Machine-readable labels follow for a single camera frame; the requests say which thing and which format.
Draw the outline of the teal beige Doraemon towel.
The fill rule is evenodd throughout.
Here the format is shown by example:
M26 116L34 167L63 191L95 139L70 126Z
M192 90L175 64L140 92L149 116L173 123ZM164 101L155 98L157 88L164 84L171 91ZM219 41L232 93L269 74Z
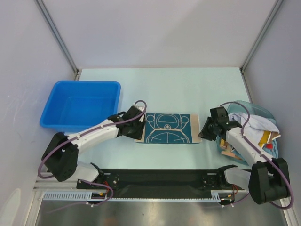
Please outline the teal beige Doraemon towel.
M141 139L143 144L198 144L200 123L197 114L147 113Z

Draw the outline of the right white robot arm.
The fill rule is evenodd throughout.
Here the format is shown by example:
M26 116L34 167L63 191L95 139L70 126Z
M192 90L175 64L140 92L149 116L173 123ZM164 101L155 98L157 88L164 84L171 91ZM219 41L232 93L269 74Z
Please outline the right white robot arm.
M291 208L294 204L294 194L287 162L283 158L274 158L249 140L244 132L245 125L230 121L223 106L212 108L210 114L198 136L209 141L221 137L232 145L252 168L251 171L246 171L237 166L223 167L223 173L216 178L217 185L221 189L237 185L248 191L257 204L269 202L275 205L276 200L290 198L289 204L280 206L280 209Z

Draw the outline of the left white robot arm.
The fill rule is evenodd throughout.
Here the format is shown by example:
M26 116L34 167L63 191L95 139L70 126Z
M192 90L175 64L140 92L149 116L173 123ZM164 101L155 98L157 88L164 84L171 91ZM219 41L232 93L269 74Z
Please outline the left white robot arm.
M125 136L139 140L145 125L146 108L132 105L128 111L109 116L100 124L84 131L66 135L56 133L45 150L41 164L59 182L71 177L86 180L92 188L103 184L103 172L94 163L84 163L78 157L104 141Z

